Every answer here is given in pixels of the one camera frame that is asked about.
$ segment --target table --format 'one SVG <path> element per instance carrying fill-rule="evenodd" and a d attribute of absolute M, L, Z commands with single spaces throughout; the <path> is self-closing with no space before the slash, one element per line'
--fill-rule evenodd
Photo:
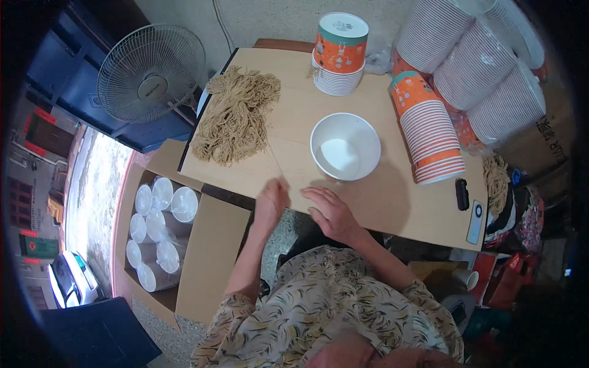
<path fill-rule="evenodd" d="M 390 77 L 365 75 L 350 96 L 331 97 L 305 78 L 310 57 L 300 51 L 238 49 L 228 65 L 273 73 L 282 82 L 280 101 L 267 115 L 269 145 L 265 151 L 231 167 L 199 161 L 187 147 L 180 173 L 248 197 L 255 197 L 269 178 L 284 175 L 291 185 L 291 208 L 297 211 L 307 212 L 313 205 L 300 196 L 299 189 L 322 185 L 337 192 L 366 228 L 432 244 L 480 250 L 482 226 L 477 244 L 468 243 L 466 233 L 472 201 L 487 204 L 482 160 L 463 154 L 466 172 L 461 178 L 468 183 L 471 208 L 459 211 L 454 180 L 415 184 L 408 149 L 387 93 Z M 379 134 L 379 165 L 362 180 L 334 184 L 316 169 L 309 149 L 310 132 L 321 118 L 334 112 L 359 115 Z"/>

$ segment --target electric fan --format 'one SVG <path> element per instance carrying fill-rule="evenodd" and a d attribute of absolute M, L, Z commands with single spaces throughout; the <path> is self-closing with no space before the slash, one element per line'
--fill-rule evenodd
<path fill-rule="evenodd" d="M 123 122 L 160 118 L 188 99 L 205 62 L 203 44 L 189 30 L 152 24 L 112 48 L 98 73 L 102 107 Z"/>

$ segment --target open cardboard box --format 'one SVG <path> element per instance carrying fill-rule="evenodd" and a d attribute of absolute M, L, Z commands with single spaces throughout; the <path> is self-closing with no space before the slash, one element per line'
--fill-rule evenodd
<path fill-rule="evenodd" d="M 174 314 L 208 324 L 223 298 L 246 231 L 250 211 L 202 194 L 180 277 L 172 289 L 148 293 L 139 284 L 125 248 L 129 223 L 135 213 L 135 194 L 141 184 L 157 175 L 201 191 L 203 183 L 177 172 L 185 142 L 167 140 L 151 158 L 147 169 L 133 164 L 122 191 L 115 239 L 116 261 L 124 265 L 131 294 L 169 325 L 179 329 Z"/>

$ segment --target floral shirt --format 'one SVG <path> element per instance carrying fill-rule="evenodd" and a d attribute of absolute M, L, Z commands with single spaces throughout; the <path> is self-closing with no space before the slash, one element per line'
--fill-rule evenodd
<path fill-rule="evenodd" d="M 343 331 L 386 355 L 399 347 L 438 349 L 462 363 L 452 316 L 416 280 L 401 292 L 377 281 L 350 248 L 314 248 L 276 274 L 268 300 L 226 295 L 192 354 L 191 367 L 302 367 Z"/>

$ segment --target car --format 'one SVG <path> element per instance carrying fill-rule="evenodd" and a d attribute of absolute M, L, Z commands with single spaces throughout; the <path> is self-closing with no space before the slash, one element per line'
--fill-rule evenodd
<path fill-rule="evenodd" d="M 88 263 L 74 251 L 59 253 L 47 267 L 51 289 L 59 308 L 70 308 L 107 298 Z"/>

